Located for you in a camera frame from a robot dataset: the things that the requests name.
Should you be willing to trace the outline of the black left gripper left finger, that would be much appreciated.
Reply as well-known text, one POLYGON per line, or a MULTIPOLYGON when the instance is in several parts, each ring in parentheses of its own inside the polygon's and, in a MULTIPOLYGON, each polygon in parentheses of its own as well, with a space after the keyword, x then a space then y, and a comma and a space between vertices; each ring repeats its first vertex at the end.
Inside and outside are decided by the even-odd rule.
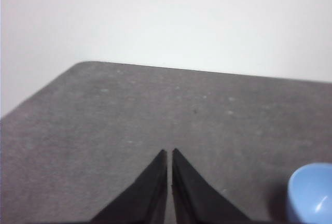
POLYGON ((91 223, 150 223, 167 191, 167 152, 160 150, 136 180, 108 203, 91 223))

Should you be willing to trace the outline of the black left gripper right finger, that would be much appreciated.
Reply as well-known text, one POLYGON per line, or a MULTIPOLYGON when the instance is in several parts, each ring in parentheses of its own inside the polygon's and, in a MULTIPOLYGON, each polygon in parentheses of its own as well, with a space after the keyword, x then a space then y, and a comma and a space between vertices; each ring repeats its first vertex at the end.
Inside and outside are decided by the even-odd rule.
POLYGON ((172 151, 172 180, 194 223, 241 223, 250 218, 215 190, 179 149, 172 151))

